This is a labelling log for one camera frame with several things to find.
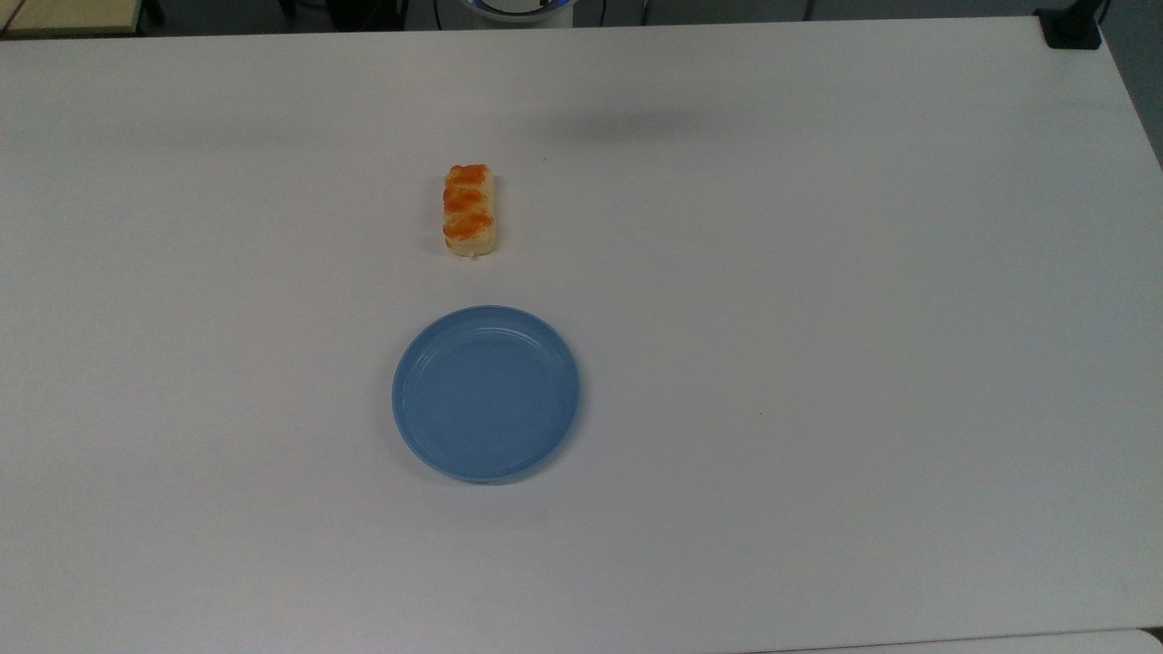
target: blue plate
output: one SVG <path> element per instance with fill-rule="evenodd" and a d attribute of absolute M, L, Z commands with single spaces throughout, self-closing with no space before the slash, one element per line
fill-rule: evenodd
<path fill-rule="evenodd" d="M 476 306 L 412 341 L 392 383 L 392 411 L 421 461 L 459 479 L 511 481 L 548 462 L 573 425 L 577 363 L 538 318 Z"/>

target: black object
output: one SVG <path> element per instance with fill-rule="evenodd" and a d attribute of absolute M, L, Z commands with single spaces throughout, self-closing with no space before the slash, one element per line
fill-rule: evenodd
<path fill-rule="evenodd" d="M 1046 44 L 1055 50 L 1098 50 L 1103 36 L 1094 12 L 1103 0 L 1077 0 L 1065 9 L 1035 9 Z"/>
<path fill-rule="evenodd" d="M 162 5 L 158 0 L 142 0 L 142 8 L 145 9 L 145 15 L 154 24 L 165 24 L 165 12 L 162 10 Z"/>
<path fill-rule="evenodd" d="M 397 10 L 395 0 L 327 0 L 327 13 L 340 31 L 402 31 L 408 2 Z"/>

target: white table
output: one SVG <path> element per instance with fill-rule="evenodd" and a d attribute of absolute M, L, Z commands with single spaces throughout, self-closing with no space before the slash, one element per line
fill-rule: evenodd
<path fill-rule="evenodd" d="M 542 74 L 547 65 L 557 74 Z M 1163 175 L 1034 19 L 0 43 L 0 649 L 727 653 L 1163 623 Z M 441 180 L 501 241 L 443 251 Z M 488 488 L 386 394 L 583 369 Z"/>

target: table surface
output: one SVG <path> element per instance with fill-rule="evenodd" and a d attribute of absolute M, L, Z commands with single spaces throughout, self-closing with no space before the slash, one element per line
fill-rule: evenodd
<path fill-rule="evenodd" d="M 1161 654 L 1163 645 L 1142 631 L 1110 631 L 987 638 L 876 647 L 837 647 L 828 654 Z"/>
<path fill-rule="evenodd" d="M 726 653 L 1163 623 L 1163 175 L 1034 19 L 0 44 L 0 649 Z M 500 244 L 443 249 L 442 178 Z M 504 486 L 395 364 L 584 406 Z"/>
<path fill-rule="evenodd" d="M 140 10 L 141 0 L 24 0 L 6 34 L 131 34 L 137 29 Z"/>

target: bread roll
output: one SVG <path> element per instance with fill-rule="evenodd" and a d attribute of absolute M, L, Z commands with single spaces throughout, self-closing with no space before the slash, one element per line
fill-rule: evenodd
<path fill-rule="evenodd" d="M 475 257 L 493 251 L 497 218 L 493 171 L 485 164 L 454 165 L 444 178 L 444 244 Z"/>

